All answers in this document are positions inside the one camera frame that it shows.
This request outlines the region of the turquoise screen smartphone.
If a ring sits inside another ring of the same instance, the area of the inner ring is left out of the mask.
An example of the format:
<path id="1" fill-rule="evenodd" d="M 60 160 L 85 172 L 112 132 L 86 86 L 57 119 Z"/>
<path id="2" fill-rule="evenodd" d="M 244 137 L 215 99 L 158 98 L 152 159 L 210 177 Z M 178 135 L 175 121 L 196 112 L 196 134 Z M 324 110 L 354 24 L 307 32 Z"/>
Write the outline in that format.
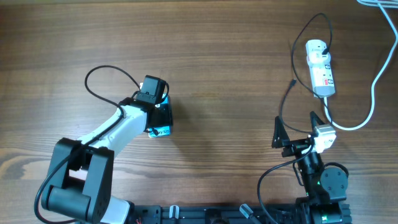
<path id="1" fill-rule="evenodd" d="M 158 138 L 162 136 L 169 136 L 172 133 L 173 117 L 172 107 L 170 104 L 170 97 L 155 106 L 152 113 L 149 126 L 149 137 Z"/>

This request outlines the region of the white power strip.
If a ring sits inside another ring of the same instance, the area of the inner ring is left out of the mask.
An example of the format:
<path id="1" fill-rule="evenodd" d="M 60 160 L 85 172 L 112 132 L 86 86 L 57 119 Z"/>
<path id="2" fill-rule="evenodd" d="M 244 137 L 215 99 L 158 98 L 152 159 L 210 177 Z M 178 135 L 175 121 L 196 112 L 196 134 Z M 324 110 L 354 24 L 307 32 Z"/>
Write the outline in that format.
<path id="1" fill-rule="evenodd" d="M 316 50 L 323 53 L 326 50 L 326 43 L 318 39 L 309 40 L 305 44 L 305 50 L 307 54 Z M 330 63 L 308 66 L 314 97 L 325 98 L 335 94 L 335 83 Z"/>

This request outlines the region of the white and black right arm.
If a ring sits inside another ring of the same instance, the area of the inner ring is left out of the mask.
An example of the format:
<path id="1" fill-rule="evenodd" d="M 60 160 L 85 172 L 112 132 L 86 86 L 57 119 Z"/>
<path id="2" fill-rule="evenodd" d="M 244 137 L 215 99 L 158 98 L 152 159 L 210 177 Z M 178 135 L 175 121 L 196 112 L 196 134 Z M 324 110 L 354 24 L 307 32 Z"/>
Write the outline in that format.
<path id="1" fill-rule="evenodd" d="M 304 139 L 291 140 L 282 119 L 275 117 L 273 148 L 282 148 L 282 157 L 295 157 L 292 163 L 298 182 L 306 197 L 296 199 L 293 223 L 348 224 L 351 210 L 346 200 L 349 172 L 337 162 L 324 163 L 321 153 L 331 148 L 336 139 L 335 129 L 310 113 L 312 132 Z"/>

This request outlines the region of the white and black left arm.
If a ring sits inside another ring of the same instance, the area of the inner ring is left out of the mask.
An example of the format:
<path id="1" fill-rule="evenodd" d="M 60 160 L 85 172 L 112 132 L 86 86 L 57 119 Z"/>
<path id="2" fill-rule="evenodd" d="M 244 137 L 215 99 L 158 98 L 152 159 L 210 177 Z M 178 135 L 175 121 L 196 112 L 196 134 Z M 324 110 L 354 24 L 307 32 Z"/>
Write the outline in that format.
<path id="1" fill-rule="evenodd" d="M 68 217 L 68 223 L 128 223 L 134 204 L 111 195 L 114 160 L 138 135 L 166 135 L 172 125 L 169 85 L 146 76 L 139 91 L 117 105 L 115 114 L 77 140 L 62 138 L 34 205 Z"/>

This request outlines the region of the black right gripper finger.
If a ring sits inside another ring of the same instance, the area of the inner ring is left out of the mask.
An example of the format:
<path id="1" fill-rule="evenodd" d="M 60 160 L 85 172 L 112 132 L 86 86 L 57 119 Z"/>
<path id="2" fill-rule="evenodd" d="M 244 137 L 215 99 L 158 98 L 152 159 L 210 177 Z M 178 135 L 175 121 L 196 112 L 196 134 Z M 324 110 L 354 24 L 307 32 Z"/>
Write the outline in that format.
<path id="1" fill-rule="evenodd" d="M 272 138 L 272 148 L 287 147 L 290 144 L 290 138 L 284 128 L 284 124 L 279 118 L 275 117 L 274 135 Z"/>
<path id="2" fill-rule="evenodd" d="M 310 112 L 310 122 L 312 125 L 312 131 L 315 132 L 315 127 L 318 125 L 324 125 L 324 122 L 319 118 L 319 116 L 314 112 Z"/>

